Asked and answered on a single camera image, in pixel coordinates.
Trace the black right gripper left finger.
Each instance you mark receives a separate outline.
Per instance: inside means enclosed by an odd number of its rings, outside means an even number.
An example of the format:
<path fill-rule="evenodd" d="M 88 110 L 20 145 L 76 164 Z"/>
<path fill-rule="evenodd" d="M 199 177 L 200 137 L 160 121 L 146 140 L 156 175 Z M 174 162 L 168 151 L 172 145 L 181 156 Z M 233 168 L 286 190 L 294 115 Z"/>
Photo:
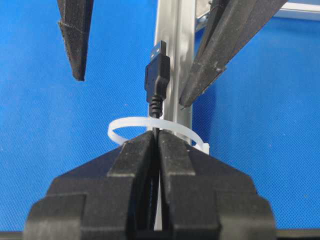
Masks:
<path fill-rule="evenodd" d="M 27 217 L 26 240 L 131 240 L 152 230 L 154 134 L 123 145 L 56 177 Z"/>

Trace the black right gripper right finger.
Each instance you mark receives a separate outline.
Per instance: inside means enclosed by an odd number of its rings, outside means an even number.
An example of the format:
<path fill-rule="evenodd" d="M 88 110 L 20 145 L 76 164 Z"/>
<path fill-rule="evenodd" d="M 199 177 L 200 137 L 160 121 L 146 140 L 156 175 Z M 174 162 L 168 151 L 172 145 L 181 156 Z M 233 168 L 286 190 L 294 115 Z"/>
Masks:
<path fill-rule="evenodd" d="M 167 131 L 158 150 L 173 239 L 276 239 L 271 206 L 250 176 Z"/>

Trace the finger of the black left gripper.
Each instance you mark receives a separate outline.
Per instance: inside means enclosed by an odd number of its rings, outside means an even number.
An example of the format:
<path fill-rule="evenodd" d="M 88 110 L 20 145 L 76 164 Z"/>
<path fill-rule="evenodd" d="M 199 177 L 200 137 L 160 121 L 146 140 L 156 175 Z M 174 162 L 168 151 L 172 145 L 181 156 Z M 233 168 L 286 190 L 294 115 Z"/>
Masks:
<path fill-rule="evenodd" d="M 57 0 L 58 22 L 72 76 L 85 80 L 93 0 Z"/>
<path fill-rule="evenodd" d="M 285 3 L 284 0 L 213 0 L 179 104 L 190 107 Z"/>

